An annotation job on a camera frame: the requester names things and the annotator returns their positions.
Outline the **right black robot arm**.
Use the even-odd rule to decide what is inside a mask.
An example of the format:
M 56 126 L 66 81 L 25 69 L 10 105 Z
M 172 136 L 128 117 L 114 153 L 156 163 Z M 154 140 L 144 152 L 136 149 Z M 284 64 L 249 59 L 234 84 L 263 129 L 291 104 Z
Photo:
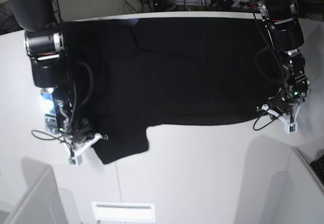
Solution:
M 93 137 L 87 119 L 76 115 L 77 97 L 66 54 L 61 18 L 55 15 L 56 0 L 7 0 L 17 23 L 24 29 L 24 46 L 31 62 L 34 85 L 40 88 L 46 130 L 84 143 Z

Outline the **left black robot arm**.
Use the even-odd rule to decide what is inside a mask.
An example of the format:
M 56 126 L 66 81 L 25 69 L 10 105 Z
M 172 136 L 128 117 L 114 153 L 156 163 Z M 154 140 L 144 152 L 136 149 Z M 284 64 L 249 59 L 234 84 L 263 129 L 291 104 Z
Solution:
M 304 102 L 309 90 L 305 74 L 305 58 L 300 51 L 304 44 L 298 20 L 297 0 L 259 0 L 271 45 L 269 50 L 279 65 L 280 92 L 268 101 L 270 109 L 279 114 L 291 113 L 293 106 Z

